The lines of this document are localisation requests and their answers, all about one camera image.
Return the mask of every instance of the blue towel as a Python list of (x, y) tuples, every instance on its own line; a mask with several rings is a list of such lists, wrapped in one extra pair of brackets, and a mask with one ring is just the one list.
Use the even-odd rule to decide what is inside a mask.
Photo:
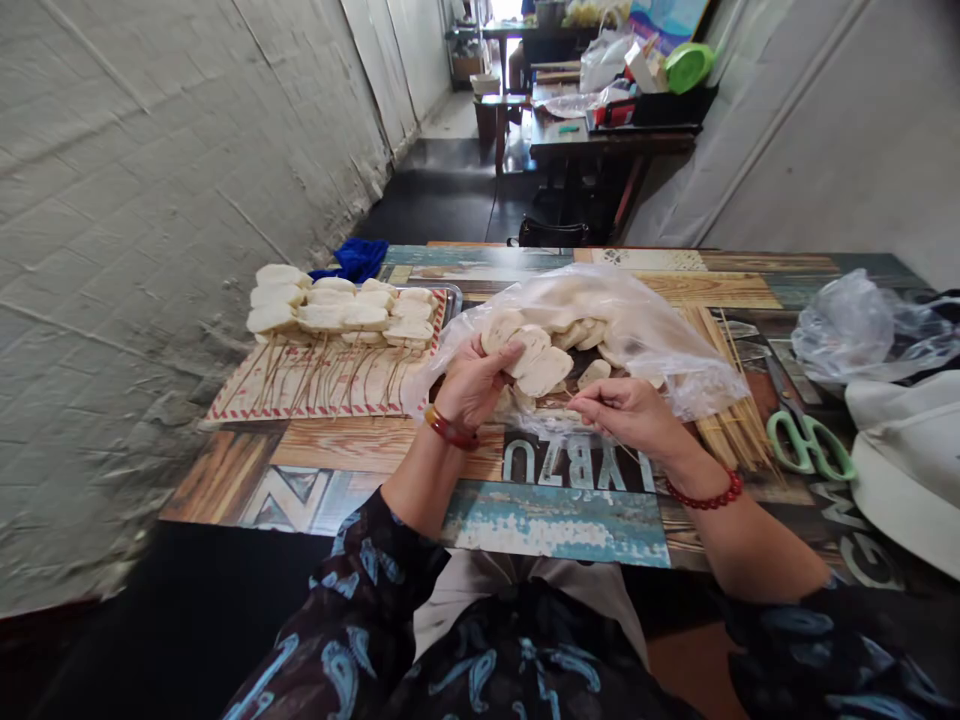
[(390, 243), (386, 240), (349, 238), (333, 256), (340, 263), (339, 270), (314, 270), (309, 273), (314, 282), (322, 277), (342, 277), (359, 285), (376, 277), (383, 265)]

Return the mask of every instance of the white wall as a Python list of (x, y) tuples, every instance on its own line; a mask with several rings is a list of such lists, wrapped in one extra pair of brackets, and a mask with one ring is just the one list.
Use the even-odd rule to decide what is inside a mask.
[(389, 152), (338, 0), (0, 4), (0, 615), (110, 587)]
[(403, 60), (387, 0), (342, 0), (357, 51), (363, 60), (390, 149), (398, 151), (416, 129)]
[(705, 245), (893, 252), (960, 285), (960, 6), (871, 0)]
[(423, 122), (450, 90), (440, 0), (389, 0), (413, 110)]
[[(690, 247), (724, 202), (838, 26), (862, 0), (745, 0), (720, 92), (688, 159), (655, 162), (623, 242)], [(716, 46), (737, 0), (722, 0), (707, 41)]]

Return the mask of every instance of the tray of bread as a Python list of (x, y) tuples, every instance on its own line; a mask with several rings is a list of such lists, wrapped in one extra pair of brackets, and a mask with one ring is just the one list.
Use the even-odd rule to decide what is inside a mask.
[(257, 272), (247, 317), (257, 347), (206, 419), (406, 415), (401, 388), (436, 353), (440, 330), (462, 302), (450, 284), (313, 282), (293, 266), (267, 265)]

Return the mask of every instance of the metal tray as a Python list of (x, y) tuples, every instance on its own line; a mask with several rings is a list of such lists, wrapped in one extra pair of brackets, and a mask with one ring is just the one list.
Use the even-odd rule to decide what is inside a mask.
[(446, 327), (447, 323), (450, 322), (453, 318), (460, 314), (460, 311), (463, 310), (463, 291), (452, 283), (391, 283), (398, 290), (405, 290), (407, 288), (413, 287), (422, 287), (427, 290), (446, 290), (447, 291), (447, 308), (443, 314), (443, 326)]

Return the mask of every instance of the clear plastic bag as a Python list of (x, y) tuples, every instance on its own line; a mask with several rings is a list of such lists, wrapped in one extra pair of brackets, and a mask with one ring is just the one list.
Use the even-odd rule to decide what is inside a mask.
[(554, 117), (574, 120), (583, 117), (592, 110), (596, 110), (598, 107), (620, 100), (627, 100), (630, 97), (629, 88), (625, 88), (623, 85), (629, 85), (629, 83), (623, 79), (615, 80), (601, 92), (583, 95), (559, 95), (546, 100), (534, 100), (533, 106), (542, 107)]
[(627, 50), (633, 45), (632, 32), (601, 30), (580, 56), (580, 92), (600, 92), (626, 67)]
[[(581, 318), (608, 323), (607, 346), (637, 377), (662, 375), (666, 399), (684, 422), (724, 410), (749, 390), (729, 363), (690, 327), (666, 300), (630, 272), (607, 265), (574, 263), (511, 285), (488, 302), (457, 315), (440, 333), (430, 362), (405, 383), (404, 407), (416, 408), (460, 346), (481, 332), (501, 309), (521, 310), (538, 325)], [(423, 411), (413, 413), (423, 420)], [(586, 429), (573, 418), (512, 410), (511, 425), (540, 437)]]
[(947, 303), (960, 301), (901, 300), (860, 268), (823, 287), (803, 309), (790, 335), (793, 351), (817, 382), (896, 382), (960, 354), (960, 331), (933, 311)]

